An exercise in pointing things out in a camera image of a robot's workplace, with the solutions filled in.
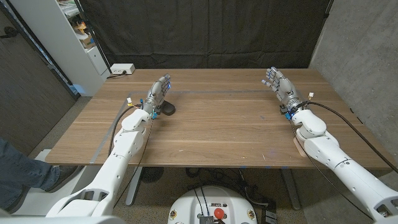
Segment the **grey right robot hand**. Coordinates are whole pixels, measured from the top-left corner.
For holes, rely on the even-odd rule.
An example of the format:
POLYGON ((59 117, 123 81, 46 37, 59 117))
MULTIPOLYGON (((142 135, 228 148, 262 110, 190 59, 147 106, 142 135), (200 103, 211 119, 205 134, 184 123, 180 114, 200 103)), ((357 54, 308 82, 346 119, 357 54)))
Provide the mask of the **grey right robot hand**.
POLYGON ((289 114, 294 114, 303 105, 294 84, 275 67, 266 70, 266 79, 262 83, 276 93, 277 99, 285 106, 289 114))

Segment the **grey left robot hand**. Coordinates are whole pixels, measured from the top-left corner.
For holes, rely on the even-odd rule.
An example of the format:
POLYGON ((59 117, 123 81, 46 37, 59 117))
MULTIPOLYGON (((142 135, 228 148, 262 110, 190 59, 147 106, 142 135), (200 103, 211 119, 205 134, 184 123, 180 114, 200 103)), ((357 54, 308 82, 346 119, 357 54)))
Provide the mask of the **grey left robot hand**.
POLYGON ((161 76, 148 91, 147 98, 142 105, 142 109, 149 114, 164 113, 171 115, 174 107, 164 98, 167 91, 171 88, 170 75, 166 73, 161 76))

